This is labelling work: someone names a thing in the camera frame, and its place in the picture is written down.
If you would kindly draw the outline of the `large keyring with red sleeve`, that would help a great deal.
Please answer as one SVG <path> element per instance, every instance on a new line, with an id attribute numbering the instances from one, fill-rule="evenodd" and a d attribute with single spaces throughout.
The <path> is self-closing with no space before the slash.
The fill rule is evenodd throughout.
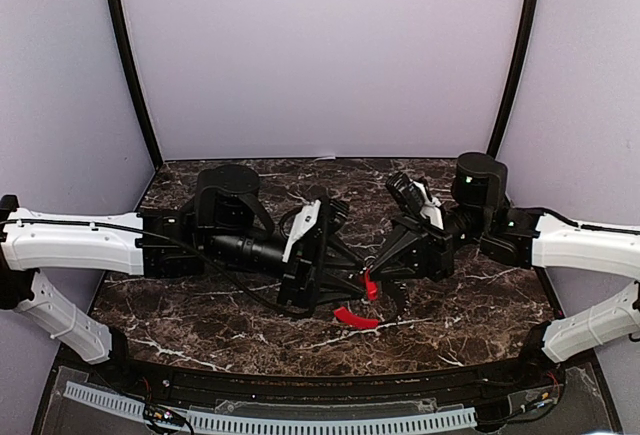
<path id="1" fill-rule="evenodd" d="M 371 330 L 399 322 L 408 308 L 408 295 L 403 284 L 377 283 L 378 299 L 367 297 L 358 303 L 341 306 L 333 311 L 335 319 L 356 330 Z"/>

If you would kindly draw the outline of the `red key tag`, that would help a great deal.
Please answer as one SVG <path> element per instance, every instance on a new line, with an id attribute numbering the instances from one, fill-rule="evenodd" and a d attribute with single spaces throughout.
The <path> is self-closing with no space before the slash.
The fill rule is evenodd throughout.
<path id="1" fill-rule="evenodd" d="M 370 270 L 366 269 L 363 274 L 363 281 L 366 291 L 366 297 L 369 301 L 378 299 L 378 285 L 371 279 Z"/>

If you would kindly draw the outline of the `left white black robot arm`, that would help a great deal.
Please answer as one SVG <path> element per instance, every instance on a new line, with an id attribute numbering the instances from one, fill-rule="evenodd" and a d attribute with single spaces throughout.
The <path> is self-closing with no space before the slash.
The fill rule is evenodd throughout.
<path id="1" fill-rule="evenodd" d="M 349 208 L 322 197 L 291 211 L 279 233 L 260 202 L 259 175 L 227 164 L 199 173 L 193 197 L 176 210 L 108 216 L 46 214 L 13 195 L 1 200 L 1 306 L 44 329 L 120 391 L 141 382 L 126 337 L 79 309 L 46 277 L 49 268 L 112 271 L 144 278 L 196 276 L 206 268 L 236 283 L 239 273 L 275 278 L 270 308 L 307 318 L 322 304 L 361 299 L 341 277 L 363 260 L 338 237 Z"/>

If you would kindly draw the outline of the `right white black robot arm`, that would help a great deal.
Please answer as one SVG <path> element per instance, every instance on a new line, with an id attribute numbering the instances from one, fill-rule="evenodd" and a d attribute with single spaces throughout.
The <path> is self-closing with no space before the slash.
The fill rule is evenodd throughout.
<path id="1" fill-rule="evenodd" d="M 506 196 L 507 177 L 507 166 L 488 154 L 460 155 L 451 186 L 456 205 L 444 210 L 426 183 L 403 172 L 391 175 L 386 188 L 401 214 L 366 272 L 376 282 L 440 281 L 453 275 L 456 252 L 475 243 L 506 266 L 565 267 L 629 278 L 607 300 L 529 331 L 510 379 L 530 389 L 549 366 L 612 340 L 639 339 L 639 230 L 574 221 L 548 208 L 515 207 Z"/>

